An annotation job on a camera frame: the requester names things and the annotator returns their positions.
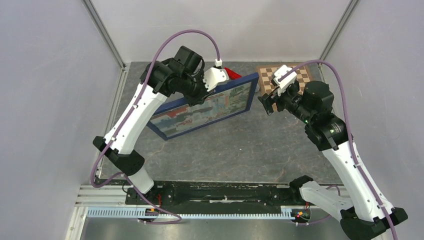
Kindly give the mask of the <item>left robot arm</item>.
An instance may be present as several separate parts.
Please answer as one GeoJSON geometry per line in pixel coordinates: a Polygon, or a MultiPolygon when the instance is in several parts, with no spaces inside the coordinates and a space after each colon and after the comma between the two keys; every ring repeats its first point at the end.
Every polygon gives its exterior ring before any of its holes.
{"type": "Polygon", "coordinates": [[[181,93],[190,106],[201,105],[218,83],[228,80],[220,60],[208,70],[204,68],[203,57],[185,46],[172,58],[154,59],[141,75],[136,92],[117,123],[105,136],[93,140],[100,155],[127,176],[145,204],[156,200],[157,191],[135,143],[156,110],[172,94],[181,93]]]}

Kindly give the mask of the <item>wooden picture frame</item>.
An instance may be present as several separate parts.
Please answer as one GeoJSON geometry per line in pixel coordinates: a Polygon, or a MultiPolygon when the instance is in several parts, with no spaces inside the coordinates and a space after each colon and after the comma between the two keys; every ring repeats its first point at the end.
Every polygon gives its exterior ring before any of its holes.
{"type": "Polygon", "coordinates": [[[189,106],[183,97],[162,104],[147,126],[167,141],[250,110],[258,73],[218,85],[203,104],[189,106]]]}

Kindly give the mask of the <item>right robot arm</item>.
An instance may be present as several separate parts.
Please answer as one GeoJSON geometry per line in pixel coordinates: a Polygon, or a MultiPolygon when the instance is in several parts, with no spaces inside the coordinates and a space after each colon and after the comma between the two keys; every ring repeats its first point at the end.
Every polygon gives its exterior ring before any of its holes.
{"type": "Polygon", "coordinates": [[[268,115],[288,111],[301,120],[308,139],[331,163],[346,188],[343,198],[311,177],[290,182],[289,199],[295,204],[314,204],[336,219],[351,240],[371,240],[408,219],[403,208],[393,206],[378,189],[350,143],[346,123],[333,114],[334,95],[321,81],[311,81],[300,90],[295,81],[284,91],[274,89],[259,97],[268,115]]]}

